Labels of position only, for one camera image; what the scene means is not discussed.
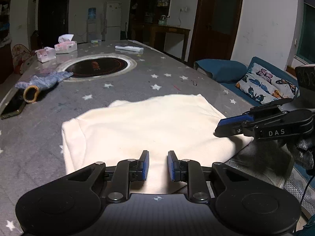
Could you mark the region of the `glass kettle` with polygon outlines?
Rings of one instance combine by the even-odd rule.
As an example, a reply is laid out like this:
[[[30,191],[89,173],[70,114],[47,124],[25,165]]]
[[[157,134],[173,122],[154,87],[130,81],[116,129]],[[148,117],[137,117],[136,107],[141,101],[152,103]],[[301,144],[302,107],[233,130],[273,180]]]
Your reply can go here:
[[[165,15],[162,15],[158,21],[158,24],[161,25],[161,26],[166,26],[167,25],[167,16]]]

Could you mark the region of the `small white pink box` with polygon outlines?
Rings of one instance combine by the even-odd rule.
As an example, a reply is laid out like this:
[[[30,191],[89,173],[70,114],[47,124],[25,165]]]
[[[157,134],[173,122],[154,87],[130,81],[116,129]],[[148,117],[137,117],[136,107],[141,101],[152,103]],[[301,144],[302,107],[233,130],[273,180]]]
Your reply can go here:
[[[45,47],[35,51],[37,60],[41,63],[46,63],[56,58],[56,51],[54,48]]]

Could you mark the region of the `blue knit work glove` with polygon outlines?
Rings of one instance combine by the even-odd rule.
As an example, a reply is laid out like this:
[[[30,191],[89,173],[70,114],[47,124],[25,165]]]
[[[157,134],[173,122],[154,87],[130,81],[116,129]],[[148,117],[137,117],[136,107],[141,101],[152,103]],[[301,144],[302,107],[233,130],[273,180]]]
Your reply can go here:
[[[28,82],[19,81],[14,87],[23,90],[22,97],[27,103],[34,103],[43,91],[50,90],[63,80],[73,76],[73,74],[67,71],[53,71],[46,76],[34,75]]]

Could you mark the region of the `cream sweatshirt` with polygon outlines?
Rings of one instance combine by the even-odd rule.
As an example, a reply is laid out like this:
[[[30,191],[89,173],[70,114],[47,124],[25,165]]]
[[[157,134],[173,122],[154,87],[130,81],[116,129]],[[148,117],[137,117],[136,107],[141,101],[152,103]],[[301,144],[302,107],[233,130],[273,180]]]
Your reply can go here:
[[[102,161],[115,166],[149,152],[147,180],[136,182],[134,193],[173,193],[183,187],[169,177],[167,155],[198,161],[202,166],[226,162],[252,137],[216,137],[224,115],[201,95],[172,94],[139,102],[114,101],[62,124],[66,173]]]

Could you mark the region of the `dark wooden door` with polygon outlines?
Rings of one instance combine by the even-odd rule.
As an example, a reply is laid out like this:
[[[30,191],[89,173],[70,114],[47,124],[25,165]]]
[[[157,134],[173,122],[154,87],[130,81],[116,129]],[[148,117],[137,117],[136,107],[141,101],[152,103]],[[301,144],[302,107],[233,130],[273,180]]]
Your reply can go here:
[[[202,59],[231,59],[242,1],[198,0],[188,65]]]

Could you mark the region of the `white refrigerator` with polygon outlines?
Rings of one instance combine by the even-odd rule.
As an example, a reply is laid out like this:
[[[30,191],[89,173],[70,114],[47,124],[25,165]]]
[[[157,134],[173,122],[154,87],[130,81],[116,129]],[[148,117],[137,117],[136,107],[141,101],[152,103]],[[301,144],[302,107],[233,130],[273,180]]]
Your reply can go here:
[[[121,3],[107,2],[104,4],[103,40],[120,40],[121,34]]]

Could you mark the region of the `white remote control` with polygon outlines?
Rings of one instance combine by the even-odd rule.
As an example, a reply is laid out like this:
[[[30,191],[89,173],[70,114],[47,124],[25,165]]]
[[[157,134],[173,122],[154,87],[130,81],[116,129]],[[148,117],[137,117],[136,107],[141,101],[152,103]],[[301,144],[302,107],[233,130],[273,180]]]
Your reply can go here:
[[[137,46],[121,46],[116,45],[116,50],[124,51],[124,52],[131,52],[131,53],[143,53],[144,48],[143,47],[137,47]]]

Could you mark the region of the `water dispenser with bottle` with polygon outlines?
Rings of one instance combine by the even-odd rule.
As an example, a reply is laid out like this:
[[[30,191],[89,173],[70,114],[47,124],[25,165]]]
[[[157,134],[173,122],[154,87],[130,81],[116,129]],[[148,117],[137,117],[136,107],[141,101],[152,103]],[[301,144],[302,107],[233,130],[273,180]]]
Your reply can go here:
[[[95,7],[91,7],[88,9],[88,17],[86,20],[86,41],[91,42],[97,38],[97,11]]]

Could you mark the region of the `round induction cooktop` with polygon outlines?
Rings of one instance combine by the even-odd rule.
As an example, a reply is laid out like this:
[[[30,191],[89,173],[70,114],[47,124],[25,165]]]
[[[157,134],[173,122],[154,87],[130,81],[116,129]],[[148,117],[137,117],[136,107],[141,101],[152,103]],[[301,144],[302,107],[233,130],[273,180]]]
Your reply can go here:
[[[62,63],[57,71],[72,73],[70,80],[84,81],[125,74],[137,67],[132,58],[116,53],[87,55]]]

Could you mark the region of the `dark shelf cabinet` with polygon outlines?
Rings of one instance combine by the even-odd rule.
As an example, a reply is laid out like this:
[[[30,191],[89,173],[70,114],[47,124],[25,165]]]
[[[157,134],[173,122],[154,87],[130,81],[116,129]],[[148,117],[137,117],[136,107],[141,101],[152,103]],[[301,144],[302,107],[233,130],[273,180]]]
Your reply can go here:
[[[130,0],[127,37],[142,43],[148,42],[151,26],[161,16],[168,16],[170,0]]]

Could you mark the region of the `blue sofa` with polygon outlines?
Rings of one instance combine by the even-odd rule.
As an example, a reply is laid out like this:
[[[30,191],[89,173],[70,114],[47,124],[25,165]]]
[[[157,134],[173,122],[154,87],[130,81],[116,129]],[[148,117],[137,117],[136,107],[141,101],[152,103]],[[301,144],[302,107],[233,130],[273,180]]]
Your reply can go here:
[[[293,107],[298,108],[303,101],[298,81],[272,64],[253,57],[245,73],[246,66],[237,61],[203,59],[194,63],[194,69],[201,70],[211,79],[225,86],[253,106],[270,101],[292,98]],[[311,179],[301,163],[295,161],[294,168],[284,188],[301,200],[307,182]],[[304,196],[302,207],[305,216],[314,215],[314,179]]]

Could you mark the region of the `pink tissue box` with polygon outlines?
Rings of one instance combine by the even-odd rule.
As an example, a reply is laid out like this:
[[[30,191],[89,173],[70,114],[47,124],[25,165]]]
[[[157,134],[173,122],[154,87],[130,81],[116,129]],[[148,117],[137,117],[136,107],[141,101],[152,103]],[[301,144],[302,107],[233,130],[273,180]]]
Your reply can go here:
[[[55,45],[56,54],[68,54],[77,51],[77,42],[73,40],[73,34],[64,34],[58,37]]]

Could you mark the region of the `dark wooden side table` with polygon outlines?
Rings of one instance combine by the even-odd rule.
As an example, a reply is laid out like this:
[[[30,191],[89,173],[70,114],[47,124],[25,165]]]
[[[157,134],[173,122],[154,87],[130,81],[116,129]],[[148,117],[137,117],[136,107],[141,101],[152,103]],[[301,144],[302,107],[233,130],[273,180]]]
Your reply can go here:
[[[149,27],[150,37],[149,46],[170,55],[172,58],[185,62],[188,38],[190,29],[170,26],[170,25],[151,25]],[[181,56],[177,57],[170,53],[171,48],[182,42]]]

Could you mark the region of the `red dotted fabric item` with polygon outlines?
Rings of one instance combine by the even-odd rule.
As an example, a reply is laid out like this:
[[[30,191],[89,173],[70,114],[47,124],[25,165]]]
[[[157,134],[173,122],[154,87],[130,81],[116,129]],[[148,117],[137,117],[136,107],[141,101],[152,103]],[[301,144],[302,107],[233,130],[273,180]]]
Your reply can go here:
[[[30,51],[22,44],[12,48],[13,69],[15,74],[22,75],[35,61],[35,51]]]

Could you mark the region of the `small green packet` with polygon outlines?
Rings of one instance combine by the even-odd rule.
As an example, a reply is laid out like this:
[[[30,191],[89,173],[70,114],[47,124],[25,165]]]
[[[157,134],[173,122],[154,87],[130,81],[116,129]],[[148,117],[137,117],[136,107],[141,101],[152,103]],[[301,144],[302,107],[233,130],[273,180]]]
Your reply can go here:
[[[98,43],[101,43],[101,40],[100,39],[96,39],[96,40],[91,40],[90,42],[92,44],[98,44]]]

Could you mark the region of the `black smartphone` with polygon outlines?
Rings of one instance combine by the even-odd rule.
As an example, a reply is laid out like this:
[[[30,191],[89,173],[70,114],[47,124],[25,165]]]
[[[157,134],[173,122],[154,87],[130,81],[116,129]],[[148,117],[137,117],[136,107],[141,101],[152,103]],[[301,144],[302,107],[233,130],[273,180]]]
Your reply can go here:
[[[23,98],[23,89],[19,89],[2,111],[1,120],[21,114],[25,106],[26,101]]]

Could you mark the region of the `butterfly pattern pillow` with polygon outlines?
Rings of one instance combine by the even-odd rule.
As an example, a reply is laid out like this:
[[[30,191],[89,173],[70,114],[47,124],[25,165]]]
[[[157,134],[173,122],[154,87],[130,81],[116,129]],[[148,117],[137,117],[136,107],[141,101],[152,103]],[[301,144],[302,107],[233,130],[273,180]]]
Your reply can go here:
[[[299,97],[299,88],[296,84],[277,77],[258,63],[250,65],[247,73],[235,86],[259,104]]]

